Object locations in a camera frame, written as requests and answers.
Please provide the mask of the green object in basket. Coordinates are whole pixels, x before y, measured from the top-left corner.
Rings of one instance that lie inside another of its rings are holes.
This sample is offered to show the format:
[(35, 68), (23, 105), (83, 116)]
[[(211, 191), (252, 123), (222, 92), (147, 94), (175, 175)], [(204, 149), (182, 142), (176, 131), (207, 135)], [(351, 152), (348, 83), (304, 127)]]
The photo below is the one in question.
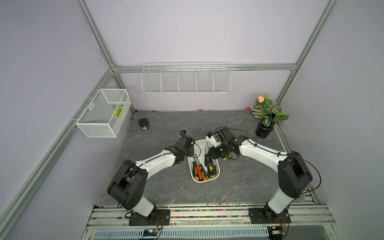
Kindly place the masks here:
[(122, 113), (122, 110), (123, 110), (123, 108), (124, 108), (124, 106), (113, 106), (114, 107), (114, 116), (115, 116), (115, 118), (119, 118), (120, 117), (120, 115), (121, 115), (121, 113)]

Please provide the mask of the aluminium frame rail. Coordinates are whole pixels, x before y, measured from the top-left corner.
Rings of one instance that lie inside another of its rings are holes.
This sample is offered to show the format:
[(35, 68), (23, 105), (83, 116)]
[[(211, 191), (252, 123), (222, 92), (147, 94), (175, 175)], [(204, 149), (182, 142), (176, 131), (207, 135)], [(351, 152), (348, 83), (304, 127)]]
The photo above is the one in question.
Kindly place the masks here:
[(230, 63), (144, 63), (139, 66), (116, 66), (114, 72), (118, 74), (141, 73), (143, 70), (169, 70), (189, 71), (206, 69), (229, 69), (230, 71), (294, 71), (297, 68), (295, 63), (277, 64), (230, 64)]

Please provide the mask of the small orange black screwdriver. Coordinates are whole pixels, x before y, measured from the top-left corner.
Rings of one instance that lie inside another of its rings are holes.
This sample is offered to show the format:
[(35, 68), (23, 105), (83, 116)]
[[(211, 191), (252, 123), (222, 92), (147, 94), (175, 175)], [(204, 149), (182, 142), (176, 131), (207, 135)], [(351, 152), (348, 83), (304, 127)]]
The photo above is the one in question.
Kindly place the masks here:
[(217, 170), (213, 160), (210, 160), (210, 170), (211, 170), (211, 176), (215, 177), (217, 175)]

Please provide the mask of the small black jar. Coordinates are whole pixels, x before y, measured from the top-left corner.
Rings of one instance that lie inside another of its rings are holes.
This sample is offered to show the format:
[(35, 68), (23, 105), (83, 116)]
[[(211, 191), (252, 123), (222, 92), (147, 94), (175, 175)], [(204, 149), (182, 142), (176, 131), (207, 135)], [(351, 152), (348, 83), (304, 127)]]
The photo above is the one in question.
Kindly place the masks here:
[(150, 128), (149, 120), (146, 118), (142, 118), (139, 120), (139, 125), (142, 130), (146, 131)]

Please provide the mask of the white plastic storage box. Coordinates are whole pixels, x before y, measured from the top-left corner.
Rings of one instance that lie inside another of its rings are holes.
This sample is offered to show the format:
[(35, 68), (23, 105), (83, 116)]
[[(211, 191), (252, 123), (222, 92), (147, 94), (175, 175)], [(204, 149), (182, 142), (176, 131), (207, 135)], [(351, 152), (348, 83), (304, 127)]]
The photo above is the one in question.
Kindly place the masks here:
[[(188, 156), (188, 164), (189, 164), (189, 168), (190, 168), (191, 177), (192, 177), (194, 182), (199, 183), (199, 184), (213, 181), (220, 175), (220, 167), (219, 167), (218, 160), (217, 159), (216, 160), (209, 159), (206, 155), (209, 148), (210, 147), (208, 146), (207, 140), (195, 141), (195, 144), (194, 144), (195, 155), (194, 156)], [(217, 175), (215, 177), (211, 176), (210, 160), (213, 160), (213, 162), (216, 166)], [(197, 180), (194, 179), (194, 177), (193, 177), (193, 162), (194, 161), (197, 161), (198, 164), (201, 164), (202, 167), (204, 168), (204, 170), (207, 174), (207, 178), (208, 178), (206, 181), (198, 182)]]

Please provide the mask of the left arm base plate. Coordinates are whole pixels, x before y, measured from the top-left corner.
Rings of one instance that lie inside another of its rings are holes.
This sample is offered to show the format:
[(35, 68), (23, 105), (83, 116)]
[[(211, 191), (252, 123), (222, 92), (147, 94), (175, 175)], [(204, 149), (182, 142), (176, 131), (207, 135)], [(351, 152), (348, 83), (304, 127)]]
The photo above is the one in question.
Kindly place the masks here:
[(129, 219), (129, 226), (168, 226), (170, 220), (170, 209), (157, 209), (148, 217), (133, 212)]

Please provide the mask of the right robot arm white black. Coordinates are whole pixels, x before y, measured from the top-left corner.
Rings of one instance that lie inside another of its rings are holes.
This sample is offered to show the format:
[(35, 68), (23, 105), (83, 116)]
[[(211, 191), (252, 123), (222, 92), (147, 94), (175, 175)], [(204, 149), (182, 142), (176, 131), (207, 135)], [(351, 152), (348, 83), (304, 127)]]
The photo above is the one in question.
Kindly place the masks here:
[(306, 161), (297, 152), (280, 152), (265, 147), (247, 136), (236, 137), (228, 127), (207, 133), (209, 159), (227, 158), (232, 155), (251, 158), (274, 170), (278, 175), (279, 187), (272, 198), (261, 209), (250, 209), (251, 222), (290, 223), (288, 206), (304, 192), (313, 176)]

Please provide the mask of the artificial green potted plant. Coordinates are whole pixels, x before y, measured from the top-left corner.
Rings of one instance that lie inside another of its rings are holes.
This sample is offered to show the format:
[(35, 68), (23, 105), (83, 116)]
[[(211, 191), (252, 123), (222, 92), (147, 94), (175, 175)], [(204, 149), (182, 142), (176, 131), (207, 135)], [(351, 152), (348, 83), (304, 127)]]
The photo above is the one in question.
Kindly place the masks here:
[(254, 117), (260, 119), (256, 129), (256, 135), (262, 139), (268, 137), (276, 123), (289, 119), (289, 115), (282, 111), (282, 107), (277, 105), (268, 93), (259, 96), (251, 110), (253, 111)]

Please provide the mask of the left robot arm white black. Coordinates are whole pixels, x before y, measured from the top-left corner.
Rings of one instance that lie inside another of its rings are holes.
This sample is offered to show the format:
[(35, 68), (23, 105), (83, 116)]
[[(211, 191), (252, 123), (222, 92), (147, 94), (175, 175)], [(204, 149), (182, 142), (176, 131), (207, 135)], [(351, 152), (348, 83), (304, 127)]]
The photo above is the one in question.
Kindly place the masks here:
[(180, 164), (194, 154), (195, 140), (181, 133), (178, 142), (145, 160), (126, 160), (111, 180), (107, 193), (118, 206), (134, 211), (143, 217), (152, 217), (157, 207), (143, 196), (147, 180), (160, 171)]

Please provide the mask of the orange black large screwdriver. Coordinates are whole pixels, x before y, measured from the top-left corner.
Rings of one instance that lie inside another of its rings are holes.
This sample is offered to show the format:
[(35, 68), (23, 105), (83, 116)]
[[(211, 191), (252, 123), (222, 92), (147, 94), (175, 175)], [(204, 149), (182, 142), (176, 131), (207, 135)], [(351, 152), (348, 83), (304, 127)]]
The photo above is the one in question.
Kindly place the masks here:
[(208, 179), (204, 168), (201, 164), (198, 164), (197, 161), (193, 162), (193, 177), (198, 182), (206, 181)]

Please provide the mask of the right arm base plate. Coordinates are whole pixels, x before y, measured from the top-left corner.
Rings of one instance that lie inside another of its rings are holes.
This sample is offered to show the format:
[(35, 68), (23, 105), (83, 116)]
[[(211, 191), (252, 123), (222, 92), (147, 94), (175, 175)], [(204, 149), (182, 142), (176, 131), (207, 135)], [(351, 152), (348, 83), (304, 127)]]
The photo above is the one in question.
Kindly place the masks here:
[(287, 208), (280, 214), (268, 208), (249, 208), (248, 215), (251, 224), (290, 224), (292, 222)]

